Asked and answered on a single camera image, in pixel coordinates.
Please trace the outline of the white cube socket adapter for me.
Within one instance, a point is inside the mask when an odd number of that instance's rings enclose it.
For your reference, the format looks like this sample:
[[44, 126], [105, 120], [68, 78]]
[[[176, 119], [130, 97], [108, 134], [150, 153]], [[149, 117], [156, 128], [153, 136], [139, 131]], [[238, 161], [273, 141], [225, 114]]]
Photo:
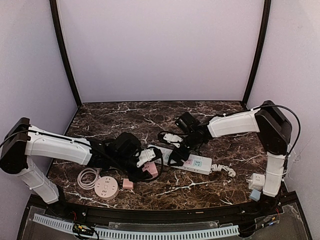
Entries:
[[259, 173], [253, 173], [249, 179], [246, 180], [248, 183], [248, 188], [250, 190], [262, 191], [265, 185], [265, 175]]

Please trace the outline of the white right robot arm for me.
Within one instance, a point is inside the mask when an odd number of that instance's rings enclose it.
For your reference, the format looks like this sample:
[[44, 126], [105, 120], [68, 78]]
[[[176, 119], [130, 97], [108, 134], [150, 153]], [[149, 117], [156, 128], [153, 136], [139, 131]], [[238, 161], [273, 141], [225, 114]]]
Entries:
[[175, 121], [182, 130], [181, 134], [163, 131], [157, 137], [160, 142], [174, 146], [169, 156], [169, 165], [182, 166], [192, 151], [198, 151], [210, 140], [240, 133], [257, 133], [267, 154], [262, 192], [266, 196], [275, 197], [280, 190], [292, 135], [292, 124], [282, 109], [271, 100], [266, 100], [258, 107], [216, 114], [204, 122], [185, 112]]

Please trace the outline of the pink cube socket adapter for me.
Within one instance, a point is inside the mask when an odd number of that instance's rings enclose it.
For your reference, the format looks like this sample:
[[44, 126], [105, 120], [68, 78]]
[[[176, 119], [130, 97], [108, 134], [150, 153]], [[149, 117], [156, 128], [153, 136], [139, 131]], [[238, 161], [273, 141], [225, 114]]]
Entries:
[[159, 174], [154, 162], [146, 162], [142, 168], [142, 171], [150, 173], [153, 178], [157, 177]]

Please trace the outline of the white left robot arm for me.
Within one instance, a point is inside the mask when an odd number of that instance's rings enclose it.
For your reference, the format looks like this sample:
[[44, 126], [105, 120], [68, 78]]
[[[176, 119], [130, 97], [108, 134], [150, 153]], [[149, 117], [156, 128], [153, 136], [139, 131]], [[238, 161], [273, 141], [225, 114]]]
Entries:
[[32, 156], [65, 160], [106, 171], [115, 168], [133, 183], [151, 182], [152, 174], [143, 167], [146, 163], [163, 159], [160, 149], [143, 148], [140, 140], [128, 132], [106, 140], [67, 137], [30, 125], [30, 120], [25, 117], [8, 132], [0, 147], [0, 168], [19, 177], [48, 205], [64, 202], [64, 192], [36, 166]]

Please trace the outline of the white multicolour power strip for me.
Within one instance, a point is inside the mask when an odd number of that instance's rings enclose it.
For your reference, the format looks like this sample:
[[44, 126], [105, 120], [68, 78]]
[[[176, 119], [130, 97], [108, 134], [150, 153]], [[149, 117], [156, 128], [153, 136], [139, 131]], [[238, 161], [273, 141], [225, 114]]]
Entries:
[[169, 166], [169, 156], [173, 150], [165, 147], [155, 146], [152, 144], [148, 145], [148, 147], [155, 147], [161, 150], [163, 156], [163, 165], [167, 167], [172, 167], [203, 175], [209, 175], [212, 172], [221, 172], [223, 170], [228, 173], [229, 177], [234, 178], [236, 176], [236, 172], [231, 167], [222, 164], [212, 163], [211, 158], [198, 156], [194, 154], [191, 154], [189, 156], [189, 159], [185, 161], [182, 166]]

